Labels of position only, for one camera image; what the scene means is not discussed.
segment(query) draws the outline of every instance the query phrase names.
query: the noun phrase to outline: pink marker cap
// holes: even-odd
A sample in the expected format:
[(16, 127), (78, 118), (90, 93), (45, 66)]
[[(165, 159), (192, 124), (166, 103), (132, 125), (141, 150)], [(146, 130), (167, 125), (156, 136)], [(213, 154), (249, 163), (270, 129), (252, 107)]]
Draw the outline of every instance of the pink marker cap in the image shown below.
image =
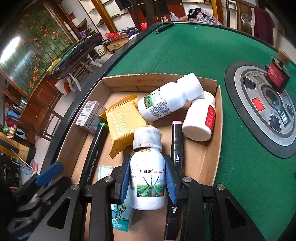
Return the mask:
[(180, 120), (175, 120), (175, 121), (172, 122), (172, 125), (174, 125), (174, 124), (180, 124), (180, 125), (182, 125), (182, 121), (180, 121)]

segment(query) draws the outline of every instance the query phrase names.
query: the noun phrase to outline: black button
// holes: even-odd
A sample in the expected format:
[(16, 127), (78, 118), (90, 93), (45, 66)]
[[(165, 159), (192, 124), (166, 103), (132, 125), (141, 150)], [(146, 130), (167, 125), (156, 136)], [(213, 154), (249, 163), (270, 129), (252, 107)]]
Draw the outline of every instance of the black button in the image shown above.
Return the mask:
[(247, 77), (244, 77), (244, 86), (247, 89), (256, 90), (255, 83)]
[(277, 117), (275, 117), (273, 114), (271, 114), (271, 118), (269, 121), (269, 125), (275, 129), (276, 131), (281, 133), (281, 125), (279, 123), (279, 119)]
[(292, 107), (288, 104), (286, 104), (286, 105), (287, 105), (287, 110), (288, 110), (290, 116), (292, 116), (292, 118), (294, 119)]

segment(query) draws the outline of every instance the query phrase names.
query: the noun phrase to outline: black table edge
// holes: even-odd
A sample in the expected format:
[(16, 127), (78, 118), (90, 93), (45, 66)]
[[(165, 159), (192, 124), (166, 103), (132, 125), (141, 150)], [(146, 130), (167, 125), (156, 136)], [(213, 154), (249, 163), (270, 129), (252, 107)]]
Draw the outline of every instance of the black table edge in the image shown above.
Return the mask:
[[(139, 33), (137, 36), (135, 36), (133, 39), (128, 41), (125, 45), (123, 45), (119, 50), (117, 50), (103, 65), (100, 67), (100, 69), (97, 71), (97, 74), (94, 75), (91, 79), (88, 80), (87, 85), (84, 86), (84, 88), (78, 93), (78, 95), (75, 97), (73, 103), (70, 105), (69, 109), (67, 110), (65, 116), (63, 117), (63, 120), (61, 121), (56, 134), (54, 135), (49, 148), (47, 150), (47, 153), (45, 155), (41, 172), (44, 172), (51, 164), (53, 164), (60, 152), (60, 149), (62, 147), (63, 141), (69, 131), (69, 128), (71, 124), (73, 123), (76, 115), (78, 114), (79, 109), (81, 108), (84, 101), (87, 99), (90, 92), (93, 90), (93, 88), (97, 85), (97, 83), (105, 77), (110, 70), (116, 65), (125, 55), (126, 53), (135, 47), (142, 39), (144, 39), (147, 35), (149, 35), (152, 31), (154, 31), (156, 28), (159, 27), (161, 24), (170, 24), (171, 22), (160, 22), (160, 23), (154, 23), (153, 25), (146, 28), (144, 31)], [(264, 41), (250, 35), (244, 32), (240, 32), (236, 29), (227, 28), (220, 25), (212, 25), (207, 23), (196, 23), (196, 22), (174, 22), (175, 24), (197, 24), (197, 25), (204, 25), (212, 28), (221, 28), (224, 30), (232, 31), (238, 34), (242, 34), (244, 36), (247, 36), (249, 38), (252, 38), (267, 47), (273, 49), (274, 51), (277, 51), (273, 46), (265, 43)]]

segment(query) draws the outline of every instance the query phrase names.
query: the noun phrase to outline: green marker cap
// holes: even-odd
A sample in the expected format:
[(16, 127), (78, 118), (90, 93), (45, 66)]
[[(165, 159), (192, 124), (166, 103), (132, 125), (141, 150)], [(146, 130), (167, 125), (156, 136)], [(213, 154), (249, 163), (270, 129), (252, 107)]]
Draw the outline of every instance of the green marker cap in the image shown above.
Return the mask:
[(104, 123), (104, 122), (101, 122), (101, 123), (99, 124), (99, 126), (103, 126), (103, 127), (109, 128), (108, 124), (106, 124), (106, 123)]

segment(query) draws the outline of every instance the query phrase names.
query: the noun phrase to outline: white plastic bottle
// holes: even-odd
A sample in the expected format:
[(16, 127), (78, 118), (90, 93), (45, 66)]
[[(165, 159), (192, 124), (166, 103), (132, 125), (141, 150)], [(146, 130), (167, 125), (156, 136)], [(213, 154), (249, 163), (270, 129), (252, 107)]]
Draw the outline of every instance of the white plastic bottle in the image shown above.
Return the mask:
[(194, 141), (207, 141), (211, 138), (215, 117), (215, 97), (205, 91), (202, 97), (191, 103), (182, 125), (182, 131)]
[(155, 127), (135, 130), (131, 158), (130, 201), (134, 209), (156, 210), (166, 205), (165, 160), (160, 131)]
[(138, 101), (138, 110), (148, 122), (153, 122), (193, 101), (204, 93), (194, 73), (169, 82)]

